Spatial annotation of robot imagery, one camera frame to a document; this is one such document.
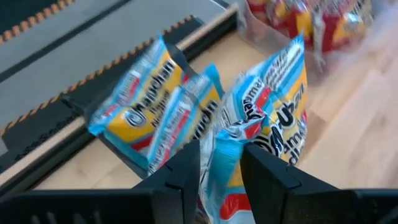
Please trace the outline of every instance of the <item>snack bag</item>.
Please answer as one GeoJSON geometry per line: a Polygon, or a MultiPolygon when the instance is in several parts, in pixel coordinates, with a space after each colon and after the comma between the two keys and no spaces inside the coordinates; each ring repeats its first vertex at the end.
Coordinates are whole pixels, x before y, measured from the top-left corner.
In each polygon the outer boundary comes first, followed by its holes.
{"type": "Polygon", "coordinates": [[[88,130],[103,133],[124,155],[147,167],[147,148],[171,92],[187,79],[160,35],[94,112],[88,130]]]}
{"type": "Polygon", "coordinates": [[[321,7],[322,0],[298,0],[290,5],[290,14],[287,19],[289,38],[293,39],[303,34],[305,47],[313,47],[313,11],[321,7]]]}
{"type": "Polygon", "coordinates": [[[316,54],[356,44],[373,23],[371,0],[333,0],[313,14],[316,54]]]}
{"type": "Polygon", "coordinates": [[[194,224],[209,224],[209,216],[206,213],[205,208],[203,208],[203,204],[201,203],[200,197],[198,195],[197,200],[197,208],[195,211],[195,218],[193,221],[194,224]]]}
{"type": "Polygon", "coordinates": [[[303,35],[299,35],[270,59],[246,71],[260,77],[271,90],[269,104],[262,107],[268,119],[254,142],[293,165],[301,154],[307,133],[304,55],[303,35]]]}
{"type": "Polygon", "coordinates": [[[148,149],[149,166],[146,168],[149,175],[185,143],[200,139],[207,132],[223,94],[220,76],[214,65],[173,91],[148,149]]]}
{"type": "Polygon", "coordinates": [[[274,29],[287,28],[287,18],[290,14],[290,0],[264,0],[268,24],[274,29]]]}
{"type": "Polygon", "coordinates": [[[261,132],[265,114],[255,110],[260,117],[237,121],[218,134],[209,131],[201,140],[199,195],[213,224],[254,223],[239,160],[244,144],[261,132]]]}
{"type": "Polygon", "coordinates": [[[261,22],[267,23],[266,4],[265,0],[245,0],[251,14],[261,22]]]}

